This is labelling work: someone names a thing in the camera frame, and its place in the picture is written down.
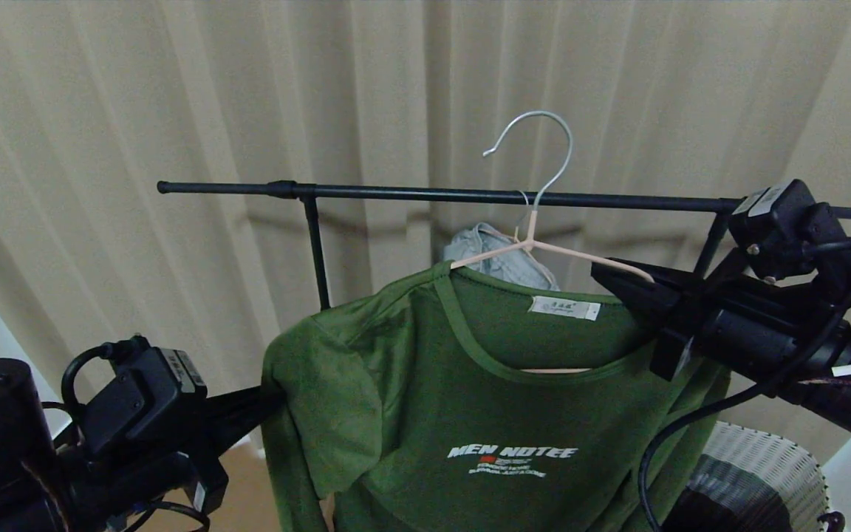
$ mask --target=clothes hanger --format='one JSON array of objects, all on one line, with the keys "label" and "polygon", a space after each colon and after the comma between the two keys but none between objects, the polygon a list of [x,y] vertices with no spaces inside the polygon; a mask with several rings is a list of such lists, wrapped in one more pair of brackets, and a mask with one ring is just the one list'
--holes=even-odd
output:
[{"label": "clothes hanger", "polygon": [[514,250],[527,250],[530,252],[532,249],[543,249],[544,251],[550,251],[554,253],[560,253],[561,255],[568,256],[576,256],[578,259],[586,259],[589,262],[597,262],[598,264],[604,264],[606,266],[610,266],[612,268],[617,268],[619,270],[625,270],[625,272],[634,273],[636,276],[642,277],[642,279],[647,280],[649,283],[655,283],[655,279],[652,278],[645,270],[641,270],[636,268],[635,266],[629,266],[629,264],[624,264],[622,262],[617,262],[617,260],[605,259],[602,256],[590,255],[590,253],[582,253],[580,251],[576,251],[573,249],[561,248],[555,245],[549,245],[546,242],[540,242],[539,240],[534,239],[534,229],[537,226],[537,208],[541,202],[541,196],[544,195],[544,192],[550,188],[551,185],[557,182],[557,179],[560,179],[561,175],[564,175],[565,169],[570,164],[570,156],[573,154],[573,134],[570,132],[570,126],[567,125],[567,122],[564,121],[563,118],[560,118],[558,115],[553,114],[550,111],[529,111],[525,112],[523,115],[519,115],[519,117],[514,118],[510,124],[504,128],[504,131],[501,132],[501,135],[497,138],[497,142],[494,143],[493,147],[486,149],[482,157],[487,157],[488,155],[493,154],[497,151],[497,148],[501,145],[501,141],[504,140],[504,137],[507,135],[507,132],[510,131],[510,128],[513,128],[514,124],[517,124],[521,120],[528,117],[548,117],[552,118],[560,124],[560,127],[564,129],[564,133],[567,134],[567,157],[564,158],[564,164],[560,166],[560,169],[557,173],[550,178],[550,181],[547,182],[543,188],[540,189],[540,192],[537,192],[537,196],[534,196],[534,203],[530,209],[530,221],[527,223],[527,236],[520,242],[517,242],[515,245],[510,245],[503,247],[501,249],[496,249],[493,251],[479,253],[479,255],[469,256],[468,259],[456,260],[452,262],[452,269],[460,268],[462,266],[467,266],[468,264],[473,264],[475,262],[481,262],[484,259],[490,259],[493,256],[504,255],[504,253],[511,252]]}]

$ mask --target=curtain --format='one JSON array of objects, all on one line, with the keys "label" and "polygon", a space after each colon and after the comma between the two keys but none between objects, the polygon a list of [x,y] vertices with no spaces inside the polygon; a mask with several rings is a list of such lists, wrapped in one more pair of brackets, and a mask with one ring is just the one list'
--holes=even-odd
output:
[{"label": "curtain", "polygon": [[[564,156],[555,124],[482,158],[531,109],[576,136],[551,191],[736,198],[799,178],[851,206],[851,3],[0,4],[0,313],[53,386],[138,331],[188,351],[212,393],[256,385],[267,343],[318,310],[301,205],[156,181],[534,189]],[[524,212],[318,203],[334,304]],[[688,269],[711,219],[546,208],[539,235]],[[541,260],[595,289],[587,264]],[[727,417],[819,457],[844,442],[779,401]]]}]

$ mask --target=metal hanger hook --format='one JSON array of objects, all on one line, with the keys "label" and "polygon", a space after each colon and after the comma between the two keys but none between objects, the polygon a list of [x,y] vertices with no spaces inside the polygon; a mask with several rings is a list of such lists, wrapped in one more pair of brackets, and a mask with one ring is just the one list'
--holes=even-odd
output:
[{"label": "metal hanger hook", "polygon": [[504,131],[501,132],[501,135],[497,138],[497,142],[494,143],[494,146],[490,147],[489,149],[486,149],[484,151],[484,154],[482,154],[482,157],[487,157],[488,155],[491,155],[496,152],[497,147],[501,145],[501,141],[504,140],[504,137],[507,135],[507,132],[510,131],[510,128],[513,128],[514,124],[517,124],[517,122],[520,122],[521,120],[529,117],[552,118],[553,120],[557,121],[557,124],[560,124],[560,127],[564,129],[564,133],[567,134],[567,157],[564,158],[564,165],[560,166],[560,169],[557,171],[557,173],[554,174],[554,176],[550,178],[550,181],[547,181],[547,184],[544,185],[543,188],[541,188],[540,191],[537,192],[536,196],[534,196],[534,205],[531,210],[536,211],[537,205],[539,205],[539,203],[541,202],[541,196],[544,195],[544,192],[547,191],[547,189],[550,188],[551,185],[557,182],[557,179],[560,179],[561,175],[564,175],[565,169],[567,169],[567,166],[570,164],[570,156],[573,155],[573,132],[570,131],[570,126],[567,125],[567,122],[563,118],[561,118],[560,115],[555,115],[553,114],[553,112],[550,111],[527,111],[523,115],[519,115],[519,117],[514,118],[510,122],[510,124],[508,124],[507,127],[504,128]]}]

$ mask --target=laundry basket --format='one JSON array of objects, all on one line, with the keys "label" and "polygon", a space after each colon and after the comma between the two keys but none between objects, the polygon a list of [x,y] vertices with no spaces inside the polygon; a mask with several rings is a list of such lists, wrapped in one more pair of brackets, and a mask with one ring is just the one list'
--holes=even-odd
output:
[{"label": "laundry basket", "polygon": [[818,532],[830,511],[810,452],[783,437],[719,421],[666,529]]}]

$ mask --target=shirt logo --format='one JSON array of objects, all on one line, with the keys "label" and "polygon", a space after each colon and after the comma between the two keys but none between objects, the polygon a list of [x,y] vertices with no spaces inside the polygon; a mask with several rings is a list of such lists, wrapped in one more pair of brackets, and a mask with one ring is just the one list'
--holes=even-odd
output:
[{"label": "shirt logo", "polygon": [[468,469],[468,474],[497,474],[497,475],[533,475],[538,478],[547,476],[543,471],[534,469],[533,458],[555,458],[564,460],[573,457],[580,448],[569,447],[501,447],[473,443],[453,447],[446,459],[468,457],[477,454],[479,460],[475,468]]}]

